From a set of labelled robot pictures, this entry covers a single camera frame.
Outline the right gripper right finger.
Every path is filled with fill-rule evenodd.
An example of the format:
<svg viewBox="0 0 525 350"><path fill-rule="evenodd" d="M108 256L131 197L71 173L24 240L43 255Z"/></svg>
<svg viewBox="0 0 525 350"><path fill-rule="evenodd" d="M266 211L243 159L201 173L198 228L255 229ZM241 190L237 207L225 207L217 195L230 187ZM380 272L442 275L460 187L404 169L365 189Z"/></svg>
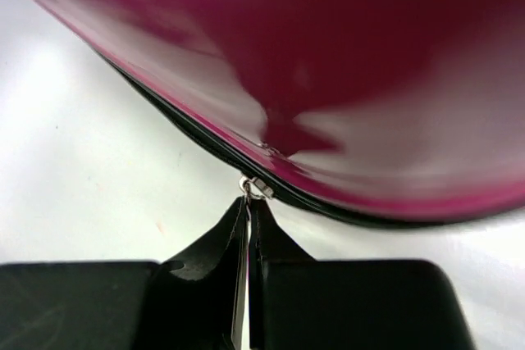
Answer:
<svg viewBox="0 0 525 350"><path fill-rule="evenodd" d="M472 349L448 276L425 260L320 261L248 205L253 349Z"/></svg>

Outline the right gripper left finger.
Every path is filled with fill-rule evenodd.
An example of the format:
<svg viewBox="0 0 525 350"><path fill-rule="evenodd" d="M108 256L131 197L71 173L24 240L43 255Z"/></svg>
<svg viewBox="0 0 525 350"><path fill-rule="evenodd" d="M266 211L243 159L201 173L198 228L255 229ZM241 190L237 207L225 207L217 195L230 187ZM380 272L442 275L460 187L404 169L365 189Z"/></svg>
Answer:
<svg viewBox="0 0 525 350"><path fill-rule="evenodd" d="M247 205L170 259L4 264L4 349L238 349Z"/></svg>

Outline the silver zipper pull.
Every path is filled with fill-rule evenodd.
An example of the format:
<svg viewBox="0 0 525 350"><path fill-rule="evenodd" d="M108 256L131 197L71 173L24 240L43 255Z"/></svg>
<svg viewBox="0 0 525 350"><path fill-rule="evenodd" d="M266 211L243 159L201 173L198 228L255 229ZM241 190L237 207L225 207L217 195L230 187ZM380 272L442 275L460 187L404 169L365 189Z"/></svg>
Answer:
<svg viewBox="0 0 525 350"><path fill-rule="evenodd" d="M242 175L239 188L244 196L247 222L249 224L248 242L248 304L249 304L249 347L264 349L263 328L263 274L261 253L259 247L260 207L267 207L266 200L271 198L273 191L259 178L249 178Z"/></svg>

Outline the pink and teal suitcase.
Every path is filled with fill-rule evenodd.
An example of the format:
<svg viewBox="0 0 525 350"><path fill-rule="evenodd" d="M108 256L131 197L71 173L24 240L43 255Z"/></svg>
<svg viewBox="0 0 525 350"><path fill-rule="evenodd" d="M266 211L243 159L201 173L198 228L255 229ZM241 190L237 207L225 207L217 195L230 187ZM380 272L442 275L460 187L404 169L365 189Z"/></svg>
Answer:
<svg viewBox="0 0 525 350"><path fill-rule="evenodd" d="M338 220L524 204L524 0L34 0L194 141Z"/></svg>

